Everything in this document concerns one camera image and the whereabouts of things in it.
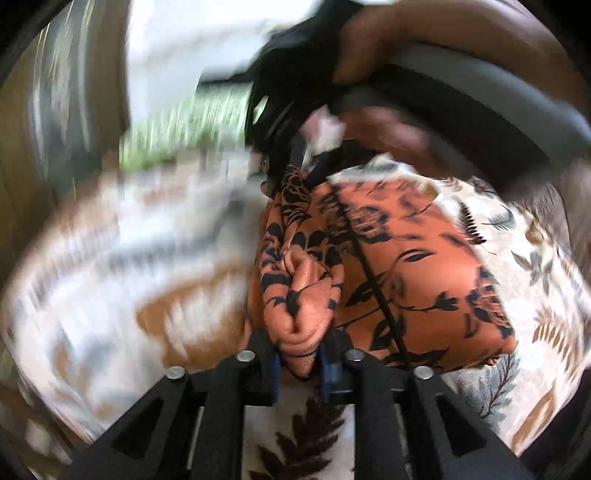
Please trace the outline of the person's right hand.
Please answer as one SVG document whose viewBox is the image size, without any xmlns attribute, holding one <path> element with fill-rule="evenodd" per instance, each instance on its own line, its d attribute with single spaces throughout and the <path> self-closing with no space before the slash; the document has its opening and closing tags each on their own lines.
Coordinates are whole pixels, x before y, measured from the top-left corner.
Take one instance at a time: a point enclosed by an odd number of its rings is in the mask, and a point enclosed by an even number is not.
<svg viewBox="0 0 591 480">
<path fill-rule="evenodd" d="M 367 163 L 377 155 L 388 154 L 424 176 L 443 177 L 449 173 L 433 153 L 428 133 L 407 123 L 391 108 L 363 107 L 339 114 L 338 118 L 342 150 L 349 149 L 349 163 Z"/>
</svg>

